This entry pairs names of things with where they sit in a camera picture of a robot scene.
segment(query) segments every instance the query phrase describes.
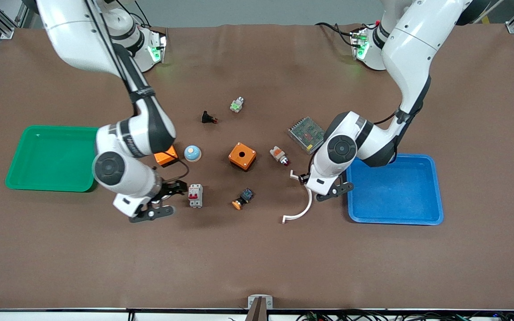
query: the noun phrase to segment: blue button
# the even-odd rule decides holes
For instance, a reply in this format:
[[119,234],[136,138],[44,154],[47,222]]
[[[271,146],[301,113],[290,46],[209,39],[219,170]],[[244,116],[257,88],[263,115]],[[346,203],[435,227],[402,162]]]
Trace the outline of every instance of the blue button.
[[184,158],[188,162],[197,162],[202,157],[202,151],[198,146],[190,145],[184,150]]

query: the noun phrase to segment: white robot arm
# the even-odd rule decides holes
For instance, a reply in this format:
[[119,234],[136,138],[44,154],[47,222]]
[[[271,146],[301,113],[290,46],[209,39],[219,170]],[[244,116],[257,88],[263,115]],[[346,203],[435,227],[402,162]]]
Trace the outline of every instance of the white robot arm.
[[134,116],[98,130],[92,165],[95,179],[117,193],[113,204],[131,222],[173,214],[175,209],[161,206],[161,201],[187,191],[186,183],[163,181],[137,158],[168,150],[176,137],[175,128],[131,53],[110,41],[112,35],[93,0],[38,0],[37,6],[59,57],[78,69],[120,77],[134,106]]
[[[371,167],[384,166],[395,160],[398,144],[414,116],[422,109],[431,82],[431,61],[470,4],[470,0],[410,2],[390,30],[381,51],[383,67],[400,87],[402,103],[386,130],[352,111],[336,116],[326,131],[324,144],[312,159],[309,174],[300,177],[302,183],[318,193],[319,201],[337,197],[353,188],[350,183],[335,185],[335,181],[356,156]],[[406,0],[394,3],[401,7]]]
[[[355,59],[363,62],[366,67],[373,70],[385,70],[386,67],[382,60],[382,49],[388,41],[388,37],[396,25],[399,24],[400,19],[404,16],[404,13],[416,2],[414,0],[380,0],[384,8],[384,15],[380,20],[380,23],[370,25],[367,28],[359,31],[361,38],[367,39],[367,41],[360,41],[360,48],[353,49],[353,55]],[[457,22],[458,26],[470,24],[475,18],[477,18],[491,3],[490,0],[467,0],[465,2],[465,10],[459,15]]]
[[[41,0],[22,0],[23,3],[34,12],[41,14],[37,3]],[[96,5],[102,10],[104,24],[108,28],[110,40],[113,43],[122,45],[136,61],[141,72],[148,71],[153,65],[163,61],[166,51],[167,37],[148,29],[145,25],[139,25],[126,9],[121,8],[121,4],[129,0],[96,0]],[[42,13],[49,20],[55,20],[51,15],[59,14],[72,16],[69,12],[61,12],[63,8],[67,10],[77,10],[77,6],[83,6],[81,1],[65,1],[63,4],[49,7],[48,3],[43,4],[47,8]]]

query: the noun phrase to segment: gray floor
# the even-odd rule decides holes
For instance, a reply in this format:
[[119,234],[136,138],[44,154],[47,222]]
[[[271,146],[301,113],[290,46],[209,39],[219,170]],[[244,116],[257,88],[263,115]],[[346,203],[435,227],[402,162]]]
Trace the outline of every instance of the gray floor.
[[[226,24],[312,25],[368,23],[381,18],[378,0],[140,0],[154,26],[207,27]],[[127,5],[139,14],[135,4]],[[506,0],[490,15],[491,23],[503,23],[514,15],[514,0]],[[40,20],[34,27],[41,27]]]

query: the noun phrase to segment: blue tray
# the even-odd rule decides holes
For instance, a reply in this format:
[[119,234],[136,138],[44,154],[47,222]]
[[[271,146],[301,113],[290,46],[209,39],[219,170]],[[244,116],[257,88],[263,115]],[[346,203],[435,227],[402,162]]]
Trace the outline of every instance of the blue tray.
[[359,223],[437,225],[443,209],[434,159],[398,154],[384,167],[368,167],[355,159],[346,170],[354,184],[348,192],[348,214]]

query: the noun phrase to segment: green tray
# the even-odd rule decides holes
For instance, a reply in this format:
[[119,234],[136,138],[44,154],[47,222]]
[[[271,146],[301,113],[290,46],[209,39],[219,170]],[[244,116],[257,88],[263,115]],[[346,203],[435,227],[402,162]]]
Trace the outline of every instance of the green tray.
[[92,187],[98,128],[29,126],[21,135],[5,184],[10,189],[84,192]]

